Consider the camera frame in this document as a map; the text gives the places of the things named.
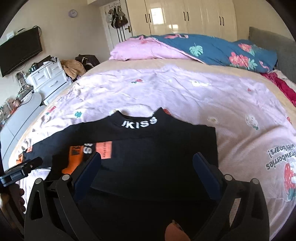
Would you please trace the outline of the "person's left hand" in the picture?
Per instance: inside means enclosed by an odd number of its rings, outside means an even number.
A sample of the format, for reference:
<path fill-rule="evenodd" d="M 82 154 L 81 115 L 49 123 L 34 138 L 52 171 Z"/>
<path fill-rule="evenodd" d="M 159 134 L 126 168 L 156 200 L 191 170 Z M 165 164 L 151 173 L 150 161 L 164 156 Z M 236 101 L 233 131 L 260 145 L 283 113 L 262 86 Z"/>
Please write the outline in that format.
<path fill-rule="evenodd" d="M 1 211 L 5 219 L 13 223 L 16 214 L 24 215 L 26 208 L 23 199 L 24 190 L 18 184 L 12 184 L 1 193 Z"/>

